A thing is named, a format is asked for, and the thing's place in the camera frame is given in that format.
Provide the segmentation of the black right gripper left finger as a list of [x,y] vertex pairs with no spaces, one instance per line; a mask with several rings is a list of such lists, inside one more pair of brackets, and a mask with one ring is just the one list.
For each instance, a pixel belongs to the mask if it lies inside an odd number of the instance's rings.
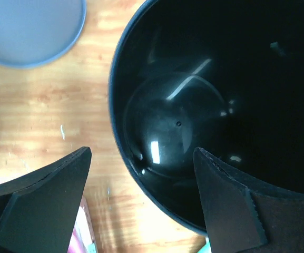
[[0,252],[67,252],[91,149],[0,184]]

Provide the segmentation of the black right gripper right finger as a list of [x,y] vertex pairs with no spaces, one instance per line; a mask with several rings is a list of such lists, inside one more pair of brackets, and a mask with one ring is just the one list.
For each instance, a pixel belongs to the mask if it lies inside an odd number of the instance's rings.
[[304,252],[304,194],[261,181],[203,148],[193,162],[212,252]]

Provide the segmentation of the black round bin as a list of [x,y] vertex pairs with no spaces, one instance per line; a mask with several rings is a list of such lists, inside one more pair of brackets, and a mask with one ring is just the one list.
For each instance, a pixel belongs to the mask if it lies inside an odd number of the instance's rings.
[[135,182],[196,233],[196,148],[304,194],[304,1],[145,1],[116,47],[109,109]]

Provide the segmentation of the grey bin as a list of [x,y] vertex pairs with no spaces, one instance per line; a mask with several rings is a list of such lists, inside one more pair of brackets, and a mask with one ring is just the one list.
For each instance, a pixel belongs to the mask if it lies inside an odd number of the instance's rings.
[[34,68],[57,60],[79,39],[86,1],[0,1],[0,65]]

